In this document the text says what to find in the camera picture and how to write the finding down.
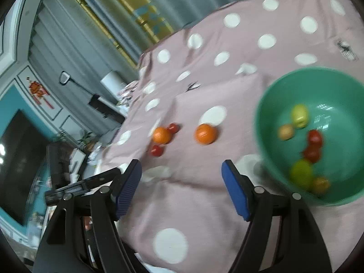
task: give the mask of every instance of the orange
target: orange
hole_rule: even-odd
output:
[[[195,139],[204,145],[211,144],[217,139],[217,129],[209,124],[201,124],[196,129]]]
[[[157,144],[168,144],[172,139],[172,133],[164,127],[157,127],[153,133],[153,140]]]

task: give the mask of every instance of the cherry tomato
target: cherry tomato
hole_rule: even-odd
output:
[[[308,132],[307,141],[310,145],[317,145],[320,148],[322,147],[322,144],[324,142],[322,134],[316,129],[310,130]]]
[[[152,147],[152,150],[150,151],[151,155],[154,157],[160,157],[163,154],[163,148],[158,146],[158,145],[154,145]]]
[[[321,149],[317,145],[308,145],[302,154],[311,163],[316,163],[321,158]]]
[[[168,130],[171,133],[176,134],[179,131],[179,125],[176,123],[171,123],[168,125]]]

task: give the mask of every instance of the pink polka dot bedsheet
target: pink polka dot bedsheet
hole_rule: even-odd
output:
[[[146,51],[128,118],[105,149],[101,171],[139,159],[143,176],[122,238],[146,263],[178,273],[228,272],[248,223],[221,178],[232,159],[254,184],[279,191],[261,171],[253,134],[264,90],[304,66],[328,66],[364,80],[364,28],[350,0],[247,0],[222,7]],[[149,154],[157,126],[181,130],[161,157]],[[219,137],[194,140],[201,123]],[[364,200],[312,207],[333,269],[364,232]]]

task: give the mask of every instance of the television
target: television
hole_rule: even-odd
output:
[[[0,138],[0,207],[22,226],[28,221],[29,198],[48,144],[21,110]]]

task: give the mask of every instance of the teal wall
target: teal wall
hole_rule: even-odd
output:
[[[5,129],[10,123],[12,117],[15,115],[17,110],[21,110],[28,119],[33,123],[33,125],[42,132],[46,137],[51,139],[54,133],[39,119],[39,117],[34,113],[30,106],[25,102],[23,97],[20,95],[19,91],[15,86],[9,88],[7,93],[0,100],[0,136],[3,135]],[[42,171],[43,185],[45,185],[45,180],[49,176],[49,171],[44,165]],[[40,214],[44,214],[46,210],[46,205],[44,203],[43,193],[48,190],[47,187],[43,186],[40,189],[38,196],[35,199],[34,210],[30,213],[37,211]],[[27,234],[27,227],[21,226],[14,219],[12,219],[4,210],[0,208],[0,216],[6,220],[11,226],[17,229],[23,234]]]

